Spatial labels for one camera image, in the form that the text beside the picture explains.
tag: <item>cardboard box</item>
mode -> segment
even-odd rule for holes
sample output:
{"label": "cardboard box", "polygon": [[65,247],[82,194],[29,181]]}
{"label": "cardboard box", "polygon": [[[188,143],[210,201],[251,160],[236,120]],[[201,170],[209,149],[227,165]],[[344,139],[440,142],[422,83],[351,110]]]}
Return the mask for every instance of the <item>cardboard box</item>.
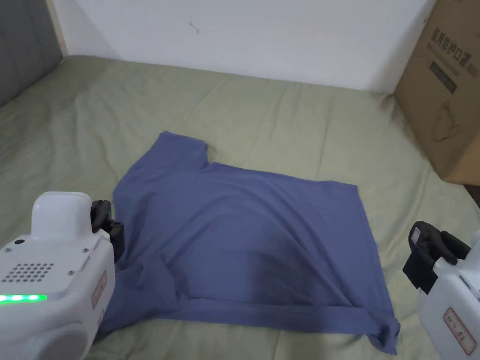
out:
{"label": "cardboard box", "polygon": [[433,168],[480,185],[480,0],[438,0],[395,90]]}

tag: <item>green led light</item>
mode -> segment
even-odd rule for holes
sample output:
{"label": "green led light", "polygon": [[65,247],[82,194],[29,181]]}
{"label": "green led light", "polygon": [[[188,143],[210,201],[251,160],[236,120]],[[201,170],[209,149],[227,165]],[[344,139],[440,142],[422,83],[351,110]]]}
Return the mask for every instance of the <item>green led light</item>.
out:
{"label": "green led light", "polygon": [[19,302],[38,302],[47,299],[46,295],[0,295],[0,304]]}

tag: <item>t-shirt hem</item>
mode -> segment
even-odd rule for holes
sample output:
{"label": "t-shirt hem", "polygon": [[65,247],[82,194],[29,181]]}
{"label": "t-shirt hem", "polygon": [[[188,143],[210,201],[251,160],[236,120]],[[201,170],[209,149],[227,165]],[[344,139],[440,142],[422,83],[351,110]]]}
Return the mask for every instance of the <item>t-shirt hem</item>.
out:
{"label": "t-shirt hem", "polygon": [[298,332],[365,334],[376,348],[393,355],[396,355],[400,331],[400,324],[393,314],[345,306],[257,305],[193,299],[180,310],[161,317]]}

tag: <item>gray headboard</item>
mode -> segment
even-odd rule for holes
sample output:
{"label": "gray headboard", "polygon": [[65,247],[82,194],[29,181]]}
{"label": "gray headboard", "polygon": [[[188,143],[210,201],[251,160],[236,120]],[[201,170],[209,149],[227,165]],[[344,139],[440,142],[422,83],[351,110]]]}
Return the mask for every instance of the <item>gray headboard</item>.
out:
{"label": "gray headboard", "polygon": [[0,0],[0,106],[62,58],[45,0]]}

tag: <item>bed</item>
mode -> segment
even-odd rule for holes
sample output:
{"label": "bed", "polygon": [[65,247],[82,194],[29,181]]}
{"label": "bed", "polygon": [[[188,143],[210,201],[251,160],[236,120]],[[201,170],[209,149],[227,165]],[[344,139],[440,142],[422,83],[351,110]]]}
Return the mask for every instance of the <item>bed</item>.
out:
{"label": "bed", "polygon": [[[0,4],[0,24],[24,32],[23,46],[16,32],[0,39],[2,246],[29,231],[42,192],[111,200],[160,132],[192,136],[208,142],[211,161],[358,185],[401,322],[398,356],[438,358],[418,319],[417,291],[402,273],[408,231],[421,219],[469,242],[480,211],[462,186],[434,173],[391,95],[85,56],[62,60],[41,3]],[[357,358],[389,356],[366,336],[162,319],[114,332],[88,356]]]}

